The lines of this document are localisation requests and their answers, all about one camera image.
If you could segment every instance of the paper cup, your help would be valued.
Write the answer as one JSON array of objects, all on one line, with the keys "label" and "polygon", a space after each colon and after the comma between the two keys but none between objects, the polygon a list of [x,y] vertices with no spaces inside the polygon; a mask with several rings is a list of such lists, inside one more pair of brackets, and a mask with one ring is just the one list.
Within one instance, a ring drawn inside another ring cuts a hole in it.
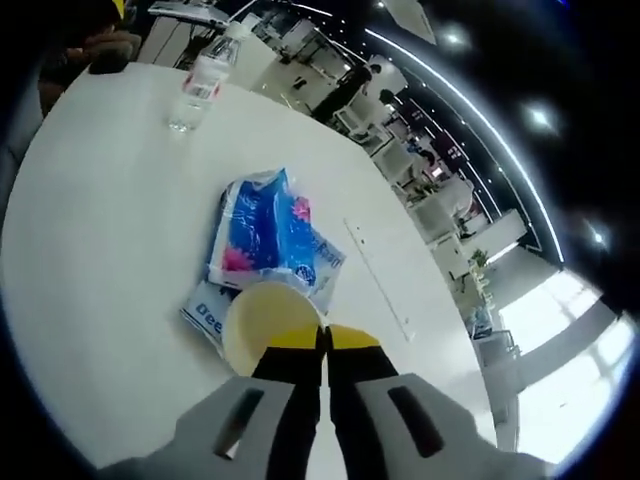
[{"label": "paper cup", "polygon": [[236,373],[251,376],[273,336],[307,325],[322,325],[309,299],[283,283],[257,283],[229,307],[222,334],[224,356]]}]

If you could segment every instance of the bottle cap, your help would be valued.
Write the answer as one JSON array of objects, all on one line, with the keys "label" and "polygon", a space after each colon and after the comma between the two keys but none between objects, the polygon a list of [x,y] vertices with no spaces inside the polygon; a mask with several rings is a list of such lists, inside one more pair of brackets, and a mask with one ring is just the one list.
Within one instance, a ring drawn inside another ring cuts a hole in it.
[{"label": "bottle cap", "polygon": [[239,22],[231,22],[227,27],[225,35],[236,40],[247,38],[251,34],[251,30]]}]

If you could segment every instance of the round table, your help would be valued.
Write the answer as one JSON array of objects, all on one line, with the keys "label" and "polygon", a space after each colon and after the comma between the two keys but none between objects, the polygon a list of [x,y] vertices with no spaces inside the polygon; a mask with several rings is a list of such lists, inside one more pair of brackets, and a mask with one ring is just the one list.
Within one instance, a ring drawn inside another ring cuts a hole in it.
[{"label": "round table", "polygon": [[[347,254],[330,321],[375,335],[400,372],[461,403],[495,442],[444,279],[365,152],[232,85],[200,129],[177,134],[166,116],[183,78],[141,64],[82,75],[36,135],[10,198],[1,259],[9,329],[71,442],[98,467],[146,455],[230,377],[178,311],[201,278],[222,190],[283,166],[309,197],[314,226]],[[323,388],[308,478],[344,477],[328,395]]]}]

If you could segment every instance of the blue tissue package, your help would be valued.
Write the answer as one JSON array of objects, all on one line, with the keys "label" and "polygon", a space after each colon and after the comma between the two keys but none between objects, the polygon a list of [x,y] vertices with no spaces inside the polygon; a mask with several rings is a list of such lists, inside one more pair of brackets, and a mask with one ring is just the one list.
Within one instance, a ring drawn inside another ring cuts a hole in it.
[{"label": "blue tissue package", "polygon": [[286,171],[251,175],[222,195],[205,278],[235,289],[281,281],[308,293],[314,243],[309,201],[291,193]]}]

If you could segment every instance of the plastic water bottle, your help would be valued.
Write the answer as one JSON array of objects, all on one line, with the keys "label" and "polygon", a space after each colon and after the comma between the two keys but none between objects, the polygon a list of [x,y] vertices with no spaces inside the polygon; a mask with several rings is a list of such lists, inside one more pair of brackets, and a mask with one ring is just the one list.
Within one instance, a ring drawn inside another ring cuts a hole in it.
[{"label": "plastic water bottle", "polygon": [[246,26],[232,22],[224,35],[202,49],[169,116],[171,128],[179,132],[198,128],[235,67],[241,42],[249,33]]}]

